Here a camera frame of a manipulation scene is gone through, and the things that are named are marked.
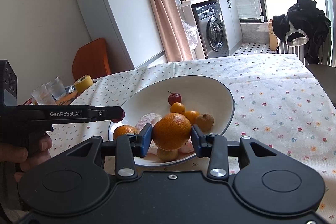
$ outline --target washing machine door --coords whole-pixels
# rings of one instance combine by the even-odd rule
[[[215,52],[219,52],[223,48],[223,36],[221,20],[216,16],[211,17],[207,26],[207,39],[211,49]]]

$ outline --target window blind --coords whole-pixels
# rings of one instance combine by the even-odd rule
[[[236,0],[239,19],[260,19],[260,0]]]

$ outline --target plastic bag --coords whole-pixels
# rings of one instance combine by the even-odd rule
[[[183,28],[185,34],[187,35],[189,47],[191,50],[194,50],[197,46],[197,27],[190,26],[187,22],[182,20]]]

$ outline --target washing machine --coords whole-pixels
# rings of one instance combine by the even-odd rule
[[[193,5],[192,9],[205,57],[229,56],[221,7],[217,0]]]

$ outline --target white wall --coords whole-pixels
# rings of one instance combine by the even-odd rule
[[[73,59],[88,42],[76,0],[0,0],[0,59],[17,75],[18,104],[58,75],[72,84]]]

